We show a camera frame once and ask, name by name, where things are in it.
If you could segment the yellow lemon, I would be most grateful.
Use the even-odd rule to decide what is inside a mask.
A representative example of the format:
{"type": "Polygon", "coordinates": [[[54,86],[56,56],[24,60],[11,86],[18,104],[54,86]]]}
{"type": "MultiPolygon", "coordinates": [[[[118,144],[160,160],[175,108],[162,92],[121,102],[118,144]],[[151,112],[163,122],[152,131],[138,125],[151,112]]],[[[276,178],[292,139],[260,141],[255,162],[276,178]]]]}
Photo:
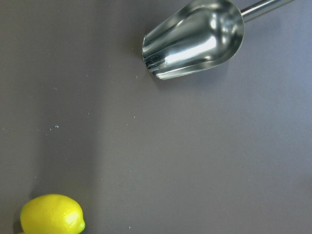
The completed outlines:
{"type": "Polygon", "coordinates": [[[85,229],[83,211],[70,197],[49,194],[36,197],[21,209],[25,234],[79,234],[85,229]]]}

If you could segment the steel scoop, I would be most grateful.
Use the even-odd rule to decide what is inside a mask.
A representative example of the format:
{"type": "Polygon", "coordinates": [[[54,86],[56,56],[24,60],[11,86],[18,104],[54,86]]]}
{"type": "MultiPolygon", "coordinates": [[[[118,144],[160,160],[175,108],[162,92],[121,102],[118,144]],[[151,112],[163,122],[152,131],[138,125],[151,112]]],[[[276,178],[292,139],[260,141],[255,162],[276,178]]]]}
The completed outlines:
{"type": "Polygon", "coordinates": [[[239,51],[247,22],[287,3],[261,0],[241,10],[232,0],[193,0],[144,36],[146,68],[167,80],[222,65],[239,51]]]}

